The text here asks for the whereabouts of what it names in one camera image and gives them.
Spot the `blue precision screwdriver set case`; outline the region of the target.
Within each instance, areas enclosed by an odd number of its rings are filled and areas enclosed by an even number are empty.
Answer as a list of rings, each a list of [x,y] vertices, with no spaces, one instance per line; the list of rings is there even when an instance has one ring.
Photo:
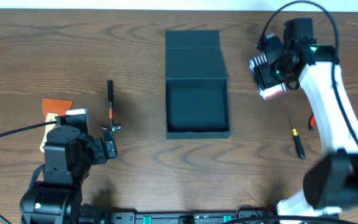
[[[252,57],[249,60],[249,67],[263,100],[271,100],[287,92],[284,81],[277,77],[265,54]]]

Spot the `black yellow screwdriver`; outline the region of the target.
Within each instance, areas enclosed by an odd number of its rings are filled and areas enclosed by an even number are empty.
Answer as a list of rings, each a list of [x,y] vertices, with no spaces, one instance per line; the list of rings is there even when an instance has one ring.
[[[295,150],[296,150],[297,156],[300,159],[304,159],[306,157],[305,150],[303,149],[301,139],[298,135],[298,132],[297,132],[296,128],[294,127],[291,115],[289,115],[289,119],[290,119],[290,123],[291,123],[292,136],[293,136],[293,141],[295,144]]]

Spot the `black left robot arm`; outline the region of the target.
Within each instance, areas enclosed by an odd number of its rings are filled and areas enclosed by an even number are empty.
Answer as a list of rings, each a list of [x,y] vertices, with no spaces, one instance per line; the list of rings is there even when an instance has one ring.
[[[83,204],[82,185],[92,166],[117,157],[114,133],[88,133],[85,114],[58,116],[47,133],[45,163],[34,170],[21,199],[21,223],[109,223],[109,212]]]

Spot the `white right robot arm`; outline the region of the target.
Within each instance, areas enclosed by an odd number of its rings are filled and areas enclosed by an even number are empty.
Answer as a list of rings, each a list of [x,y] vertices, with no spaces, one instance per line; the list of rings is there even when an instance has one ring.
[[[277,203],[279,215],[320,216],[358,207],[358,120],[331,45],[319,45],[310,18],[286,21],[284,37],[266,35],[249,61],[265,100],[301,88],[319,129],[322,159],[303,188]]]

